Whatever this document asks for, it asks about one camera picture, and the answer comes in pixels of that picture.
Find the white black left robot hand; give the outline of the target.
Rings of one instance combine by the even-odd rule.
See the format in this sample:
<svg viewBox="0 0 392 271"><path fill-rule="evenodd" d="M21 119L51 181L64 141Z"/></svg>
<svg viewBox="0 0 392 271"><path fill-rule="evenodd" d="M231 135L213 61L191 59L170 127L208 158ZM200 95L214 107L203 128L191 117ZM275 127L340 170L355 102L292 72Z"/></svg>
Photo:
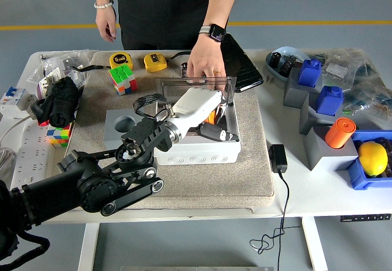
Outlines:
<svg viewBox="0 0 392 271"><path fill-rule="evenodd" d="M173 105L174 116L166 120L170 139L180 142L190 128L196 128L198 135L213 141L239 141L239 136L205 122L211 112L221 103L221 91L191 87Z"/></svg>

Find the person's left hand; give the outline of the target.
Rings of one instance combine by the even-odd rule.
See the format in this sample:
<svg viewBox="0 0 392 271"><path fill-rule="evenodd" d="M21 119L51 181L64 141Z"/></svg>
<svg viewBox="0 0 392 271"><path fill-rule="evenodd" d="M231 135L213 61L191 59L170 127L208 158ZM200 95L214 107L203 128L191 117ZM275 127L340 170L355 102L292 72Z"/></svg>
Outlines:
<svg viewBox="0 0 392 271"><path fill-rule="evenodd" d="M187 76L226 77L221 43L214 41L208 34L199 34L187 62Z"/></svg>

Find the person's right hand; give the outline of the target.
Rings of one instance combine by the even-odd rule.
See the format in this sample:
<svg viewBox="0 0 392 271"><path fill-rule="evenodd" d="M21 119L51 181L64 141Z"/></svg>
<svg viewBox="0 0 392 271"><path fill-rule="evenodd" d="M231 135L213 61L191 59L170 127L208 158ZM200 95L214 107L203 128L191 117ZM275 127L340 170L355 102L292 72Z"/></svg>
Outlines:
<svg viewBox="0 0 392 271"><path fill-rule="evenodd" d="M116 40L116 13L112 6L96 10L96 25L105 41L112 43Z"/></svg>

